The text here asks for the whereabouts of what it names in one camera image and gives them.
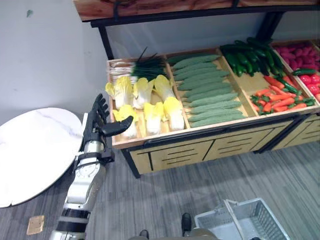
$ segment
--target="drawer front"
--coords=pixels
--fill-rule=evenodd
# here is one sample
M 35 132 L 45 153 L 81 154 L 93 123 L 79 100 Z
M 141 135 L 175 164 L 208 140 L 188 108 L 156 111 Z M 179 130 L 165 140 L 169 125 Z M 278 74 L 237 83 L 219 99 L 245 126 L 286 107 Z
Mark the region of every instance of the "drawer front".
M 316 114 L 308 117 L 273 149 L 320 141 L 320 117 Z
M 259 150 L 292 121 L 131 151 L 140 174 Z

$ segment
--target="shoe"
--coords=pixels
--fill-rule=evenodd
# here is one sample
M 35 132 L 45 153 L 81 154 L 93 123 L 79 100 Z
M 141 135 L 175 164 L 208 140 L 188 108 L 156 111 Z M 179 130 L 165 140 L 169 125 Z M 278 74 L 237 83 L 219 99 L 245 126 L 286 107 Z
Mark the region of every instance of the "shoe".
M 191 226 L 192 226 L 191 215 L 185 212 L 181 218 L 182 237 L 185 237 L 186 232 L 191 231 Z
M 139 234 L 139 236 L 145 237 L 146 239 L 149 239 L 149 232 L 147 230 L 142 230 Z

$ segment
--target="robotic arm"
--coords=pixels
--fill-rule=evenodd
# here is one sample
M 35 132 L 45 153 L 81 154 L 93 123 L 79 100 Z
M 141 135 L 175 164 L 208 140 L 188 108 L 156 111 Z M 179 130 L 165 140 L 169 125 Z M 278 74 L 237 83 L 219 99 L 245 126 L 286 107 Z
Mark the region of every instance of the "robotic arm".
M 88 113 L 83 143 L 75 157 L 74 180 L 68 190 L 56 230 L 50 240 L 85 240 L 97 194 L 106 176 L 105 165 L 114 161 L 114 153 L 108 148 L 106 138 L 127 130 L 133 117 L 123 121 L 107 123 L 108 105 L 99 94 Z

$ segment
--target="striped carpet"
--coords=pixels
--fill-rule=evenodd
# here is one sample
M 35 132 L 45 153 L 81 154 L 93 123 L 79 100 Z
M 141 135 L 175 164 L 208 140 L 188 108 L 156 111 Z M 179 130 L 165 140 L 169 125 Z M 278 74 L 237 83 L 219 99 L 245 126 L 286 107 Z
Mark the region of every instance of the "striped carpet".
M 87 228 L 89 240 L 181 235 L 180 217 L 214 209 L 222 199 L 263 198 L 291 239 L 320 239 L 320 145 L 312 142 L 263 154 L 244 153 L 145 174 L 135 179 L 120 151 Z M 0 240 L 48 239 L 62 212 L 71 172 L 34 199 L 0 208 Z M 27 236 L 29 218 L 45 215 L 44 231 Z

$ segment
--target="marble tabletop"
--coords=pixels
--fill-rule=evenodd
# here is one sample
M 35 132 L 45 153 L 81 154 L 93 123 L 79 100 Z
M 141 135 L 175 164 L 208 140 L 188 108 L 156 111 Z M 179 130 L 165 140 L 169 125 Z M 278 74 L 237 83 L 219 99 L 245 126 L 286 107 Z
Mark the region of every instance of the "marble tabletop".
M 73 163 L 82 134 L 76 115 L 52 107 L 0 126 L 0 208 L 25 202 L 53 184 Z

